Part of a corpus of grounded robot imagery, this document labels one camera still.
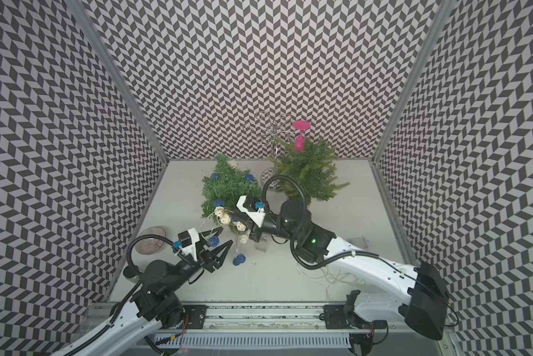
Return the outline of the rattan ball string light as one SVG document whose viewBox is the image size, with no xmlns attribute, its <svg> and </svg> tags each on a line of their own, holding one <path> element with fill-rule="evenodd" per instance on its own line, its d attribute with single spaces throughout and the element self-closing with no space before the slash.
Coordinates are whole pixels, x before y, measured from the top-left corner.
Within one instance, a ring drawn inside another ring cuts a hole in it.
<svg viewBox="0 0 533 356">
<path fill-rule="evenodd" d="M 249 242 L 250 240 L 250 227 L 249 228 L 244 228 L 243 225 L 239 225 L 238 228 L 235 228 L 233 227 L 230 222 L 231 222 L 231 218 L 223 212 L 223 209 L 222 208 L 216 208 L 215 210 L 215 213 L 217 216 L 221 216 L 224 221 L 222 222 L 222 224 L 220 226 L 222 227 L 226 227 L 228 228 L 235 236 L 235 253 L 236 253 L 236 256 L 233 260 L 233 264 L 235 266 L 240 266 L 242 265 L 243 263 L 246 262 L 246 256 L 243 255 L 242 252 L 239 251 L 239 248 Z"/>
</svg>

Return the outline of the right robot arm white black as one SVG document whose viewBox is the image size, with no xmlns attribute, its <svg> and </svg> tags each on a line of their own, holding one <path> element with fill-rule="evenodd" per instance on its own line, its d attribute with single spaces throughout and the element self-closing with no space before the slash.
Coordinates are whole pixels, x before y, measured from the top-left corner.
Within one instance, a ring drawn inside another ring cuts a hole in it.
<svg viewBox="0 0 533 356">
<path fill-rule="evenodd" d="M 293 185 L 298 198 L 285 201 L 276 214 L 270 209 L 266 193 L 278 181 Z M 238 219 L 249 228 L 250 240 L 257 242 L 265 234 L 283 238 L 302 268 L 314 271 L 335 266 L 386 292 L 376 300 L 359 290 L 349 293 L 344 314 L 351 326 L 381 320 L 404 322 L 414 332 L 440 341 L 447 328 L 459 325 L 458 321 L 447 321 L 455 311 L 450 306 L 447 283 L 435 265 L 423 262 L 413 266 L 388 260 L 315 224 L 303 189 L 291 177 L 273 176 L 262 194 L 241 195 L 236 204 Z"/>
</svg>

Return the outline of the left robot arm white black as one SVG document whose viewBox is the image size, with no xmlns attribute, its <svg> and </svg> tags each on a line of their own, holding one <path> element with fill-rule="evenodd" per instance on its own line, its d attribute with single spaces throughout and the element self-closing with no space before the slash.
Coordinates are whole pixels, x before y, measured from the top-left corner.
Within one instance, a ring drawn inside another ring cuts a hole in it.
<svg viewBox="0 0 533 356">
<path fill-rule="evenodd" d="M 149 239 L 170 246 L 180 262 L 153 260 L 140 271 L 132 252 L 135 245 Z M 138 277 L 136 284 L 108 319 L 54 355 L 121 355 L 162 328 L 186 325 L 186 312 L 176 291 L 198 272 L 221 268 L 233 244 L 227 240 L 210 249 L 205 235 L 194 228 L 181 232 L 176 242 L 156 234 L 137 237 L 125 255 L 128 267 Z"/>
</svg>

